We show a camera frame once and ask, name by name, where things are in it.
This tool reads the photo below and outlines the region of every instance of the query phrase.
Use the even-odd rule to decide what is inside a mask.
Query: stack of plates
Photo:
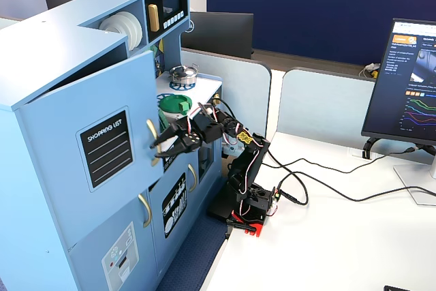
[[[100,24],[99,29],[127,35],[130,51],[139,46],[142,40],[141,24],[139,20],[129,12],[119,12],[112,15]]]

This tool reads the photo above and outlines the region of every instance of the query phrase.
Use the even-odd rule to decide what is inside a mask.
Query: robotic arm
[[[251,135],[241,122],[213,105],[199,103],[198,106],[199,108],[192,113],[192,116],[195,115],[192,119],[188,116],[171,123],[151,148],[178,136],[171,149],[156,154],[156,157],[171,157],[195,151],[203,142],[212,143],[224,134],[241,141],[245,149],[232,162],[225,186],[231,192],[228,192],[229,196],[225,201],[232,205],[233,218],[252,234],[256,233],[259,236],[266,213],[273,204],[275,190],[263,189],[254,183],[254,179],[270,143],[258,134]]]

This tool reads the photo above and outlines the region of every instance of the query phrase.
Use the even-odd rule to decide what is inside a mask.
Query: red clamp
[[[259,223],[253,223],[253,224],[247,224],[245,223],[237,214],[235,214],[234,211],[232,211],[232,217],[236,220],[239,221],[240,223],[243,223],[244,225],[248,225],[251,226],[252,228],[255,229],[254,231],[248,231],[247,229],[245,230],[245,234],[250,234],[250,235],[254,235],[256,234],[257,237],[260,236],[260,233],[262,231],[262,228],[264,227],[262,224]]]

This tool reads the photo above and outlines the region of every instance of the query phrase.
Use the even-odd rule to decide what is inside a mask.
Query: open cabinet door
[[[152,52],[52,90],[19,109],[67,248],[163,174]]]

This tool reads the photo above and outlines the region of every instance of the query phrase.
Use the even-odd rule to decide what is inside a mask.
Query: green container
[[[159,107],[164,112],[186,115],[188,110],[192,108],[192,100],[186,95],[169,95],[160,101]]]

